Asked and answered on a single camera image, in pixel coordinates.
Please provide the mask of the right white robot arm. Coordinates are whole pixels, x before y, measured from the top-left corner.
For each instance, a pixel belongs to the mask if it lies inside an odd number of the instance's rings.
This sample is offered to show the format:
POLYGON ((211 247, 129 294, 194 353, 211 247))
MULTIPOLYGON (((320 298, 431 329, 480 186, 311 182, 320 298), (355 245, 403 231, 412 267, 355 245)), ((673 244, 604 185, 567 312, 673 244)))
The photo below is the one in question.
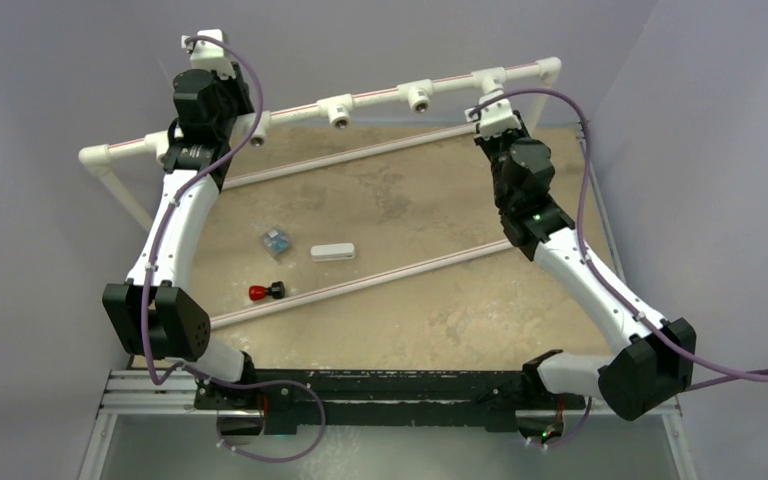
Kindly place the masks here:
POLYGON ((635 420, 688 390, 693 364, 670 346, 693 351, 694 328, 642 301, 580 240, 574 220, 550 194, 550 148, 531 136, 517 112, 494 127, 478 119, 474 142, 489 161, 508 241, 564 287, 611 350, 606 357, 551 351, 527 362, 524 399, 544 407, 560 394, 591 397, 635 420))

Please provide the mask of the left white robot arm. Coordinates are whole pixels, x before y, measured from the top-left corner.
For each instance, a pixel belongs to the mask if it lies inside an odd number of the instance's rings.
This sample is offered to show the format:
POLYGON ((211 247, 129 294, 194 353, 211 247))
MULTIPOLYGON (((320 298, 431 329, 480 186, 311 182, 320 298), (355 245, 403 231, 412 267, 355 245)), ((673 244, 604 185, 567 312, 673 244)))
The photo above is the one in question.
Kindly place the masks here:
POLYGON ((166 359, 221 381, 232 408, 257 399, 250 361, 213 334, 189 295, 195 251, 230 165, 237 119, 253 113, 238 64, 228 74, 190 69, 173 80, 177 115, 163 135, 162 198, 143 250, 124 282, 106 285, 102 304, 125 352, 166 359))

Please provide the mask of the clear blue faucet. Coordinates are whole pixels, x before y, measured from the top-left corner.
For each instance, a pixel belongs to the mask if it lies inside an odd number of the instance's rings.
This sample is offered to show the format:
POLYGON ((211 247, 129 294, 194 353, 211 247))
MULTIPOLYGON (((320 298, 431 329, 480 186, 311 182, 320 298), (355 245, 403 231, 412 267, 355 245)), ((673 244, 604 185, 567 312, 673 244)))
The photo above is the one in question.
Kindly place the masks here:
POLYGON ((289 235, 280 227, 273 227, 263 233, 261 235, 261 242, 272 258, 281 256, 292 246, 289 235))

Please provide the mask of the white plastic pipe piece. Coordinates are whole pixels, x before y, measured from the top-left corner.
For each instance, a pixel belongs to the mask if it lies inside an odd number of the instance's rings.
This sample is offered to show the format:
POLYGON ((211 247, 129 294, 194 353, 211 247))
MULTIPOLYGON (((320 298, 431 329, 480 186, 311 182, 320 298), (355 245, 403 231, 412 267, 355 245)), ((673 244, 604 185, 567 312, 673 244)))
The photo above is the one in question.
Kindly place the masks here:
POLYGON ((309 253, 314 262, 351 260, 356 257, 356 246, 353 243, 314 245, 309 253))

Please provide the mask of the red and black faucet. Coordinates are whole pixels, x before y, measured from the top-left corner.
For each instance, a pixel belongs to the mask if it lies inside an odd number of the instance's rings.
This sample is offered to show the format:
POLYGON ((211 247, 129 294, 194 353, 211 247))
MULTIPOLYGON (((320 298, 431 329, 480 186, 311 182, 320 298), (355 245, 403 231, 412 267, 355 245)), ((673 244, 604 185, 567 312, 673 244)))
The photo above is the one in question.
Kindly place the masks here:
POLYGON ((286 288, 282 281, 275 281, 269 285, 252 285, 248 289, 248 297, 253 302, 272 298, 283 299, 286 296, 286 288))

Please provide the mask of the white PVC pipe frame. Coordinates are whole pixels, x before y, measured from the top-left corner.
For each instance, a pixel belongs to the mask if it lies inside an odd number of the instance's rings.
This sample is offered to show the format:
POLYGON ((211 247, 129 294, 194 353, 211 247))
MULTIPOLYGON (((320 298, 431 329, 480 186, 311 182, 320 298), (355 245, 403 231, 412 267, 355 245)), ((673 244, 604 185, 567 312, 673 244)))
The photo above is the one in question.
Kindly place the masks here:
MULTIPOLYGON (((244 115, 237 119, 232 132, 230 141, 232 150, 229 155, 232 161, 234 154, 238 153, 243 146, 260 146, 264 144, 267 139, 267 132, 272 127, 314 118, 325 118, 332 127, 345 129, 351 122, 352 112, 359 108, 404 102, 412 111, 423 113, 428 109, 430 99, 435 94, 465 89, 478 89, 484 96, 497 90, 503 92, 506 82, 524 78, 537 78, 541 82, 540 88, 536 91, 539 98, 530 108, 525 121, 526 126, 534 127, 540 119, 548 96, 553 92, 553 85, 561 69, 561 60, 557 57, 549 57, 518 66, 483 69, 442 79, 416 80, 377 91, 332 96, 320 99, 312 104, 275 112, 266 111, 262 107, 258 107, 253 114, 244 115)), ((237 188, 265 182, 462 136, 468 133, 469 126, 472 125, 467 122, 467 124, 457 127, 305 160, 270 170, 263 170, 255 174, 234 177, 232 179, 226 177, 223 188, 237 188)), ((153 153, 156 160, 162 165, 161 156, 166 150, 166 143, 162 137, 166 131, 151 133, 140 139, 114 145, 89 146, 81 149, 79 152, 79 160, 84 167, 102 182, 131 216, 147 230, 148 234, 155 216, 150 217, 147 211, 138 204, 130 190, 116 176, 112 165, 117 160, 147 153, 153 153)))

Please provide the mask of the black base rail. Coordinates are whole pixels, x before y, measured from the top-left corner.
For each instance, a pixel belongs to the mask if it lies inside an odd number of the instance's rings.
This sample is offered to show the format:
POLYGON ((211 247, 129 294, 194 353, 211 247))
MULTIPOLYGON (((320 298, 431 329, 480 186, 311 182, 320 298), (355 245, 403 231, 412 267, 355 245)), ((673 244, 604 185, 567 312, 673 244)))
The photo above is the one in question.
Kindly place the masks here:
POLYGON ((480 427, 538 436, 558 429, 584 397, 556 395, 523 370, 303 370, 254 368, 239 388, 196 383, 198 410, 251 411, 269 435, 301 426, 480 427))

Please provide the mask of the aluminium table frame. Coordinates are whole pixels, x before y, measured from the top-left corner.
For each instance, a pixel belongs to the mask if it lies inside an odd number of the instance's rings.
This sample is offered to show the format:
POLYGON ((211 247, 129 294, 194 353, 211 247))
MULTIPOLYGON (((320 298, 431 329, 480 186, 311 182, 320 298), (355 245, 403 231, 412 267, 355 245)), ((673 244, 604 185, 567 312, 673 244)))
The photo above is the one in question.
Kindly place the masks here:
MULTIPOLYGON (((469 126, 467 134, 457 137, 472 136, 473 130, 469 126)), ((341 295, 346 295, 351 292, 361 291, 368 288, 373 288, 378 285, 391 283, 400 279, 409 278, 432 271, 436 271, 449 266, 463 264, 479 258, 495 255, 503 251, 507 251, 510 248, 514 248, 508 240, 499 240, 490 242, 484 245, 476 246, 470 249, 462 250, 459 252, 451 253, 448 255, 440 256, 424 260, 422 262, 405 265, 396 269, 391 269, 385 272, 380 272, 375 275, 358 278, 342 284, 329 286, 327 288, 308 292, 304 295, 293 296, 289 299, 275 300, 274 307, 267 305, 263 307, 263 310, 258 310, 257 307, 247 308, 238 312, 223 314, 212 319, 214 329, 226 328, 234 324, 238 324, 244 321, 255 320, 264 316, 290 310, 292 308, 298 308, 303 305, 313 304, 316 302, 322 302, 330 298, 336 298, 341 295)), ((247 420, 251 427, 257 426, 257 421, 262 422, 260 425, 260 434, 267 434, 265 431, 265 417, 263 414, 255 414, 251 411, 231 411, 221 412, 213 410, 198 410, 194 406, 194 399, 196 394, 196 383, 199 380, 212 380, 217 382, 221 386, 227 386, 232 389, 237 389, 240 386, 242 380, 234 383, 233 385, 224 385, 224 381, 216 381, 215 379, 204 377, 199 372, 193 374, 182 364, 172 365, 170 367, 173 371, 170 374, 171 380, 167 378, 160 385, 154 385, 148 375, 147 367, 143 370, 131 369, 129 367, 122 371, 111 371, 108 381, 105 387, 105 393, 103 395, 103 401, 99 407, 99 412, 110 410, 113 413, 105 413, 104 415, 139 415, 139 414, 153 414, 153 415, 174 415, 174 414, 196 414, 201 412, 206 415, 214 415, 219 420, 219 427, 222 426, 222 419, 237 418, 238 420, 247 420)), ((246 372, 256 367, 253 366, 251 359, 247 365, 246 372)), ((309 367, 303 370, 339 370, 339 369, 318 369, 309 367)), ((348 369, 348 370, 400 370, 400 369, 348 369)), ((586 404, 580 411, 565 411, 568 414, 580 414, 580 420, 586 420, 585 413, 588 413, 587 418, 595 416, 607 416, 611 415, 613 410, 607 405, 607 403, 600 399, 594 399, 591 397, 584 397, 586 404)), ((683 434, 683 424, 681 421, 681 407, 678 400, 669 399, 663 402, 661 405, 656 406, 643 414, 639 418, 659 417, 663 423, 663 431, 665 435, 668 435, 668 444, 670 449, 670 455, 672 456, 673 468, 675 469, 675 475, 677 479, 699 479, 695 467, 692 465, 692 459, 689 451, 689 447, 686 444, 683 434)), ((584 426, 584 422, 579 421, 578 424, 571 427, 569 434, 564 431, 564 412, 562 414, 562 425, 560 428, 546 428, 538 436, 525 435, 523 433, 517 433, 522 438, 524 445, 535 451, 546 452, 552 448, 563 446, 567 442, 573 439, 574 436, 580 434, 581 428, 584 426)), ((325 434, 325 429, 328 427, 325 424, 319 425, 315 437, 317 442, 320 442, 325 434)), ((400 428, 480 428, 480 427, 400 427, 400 428)))

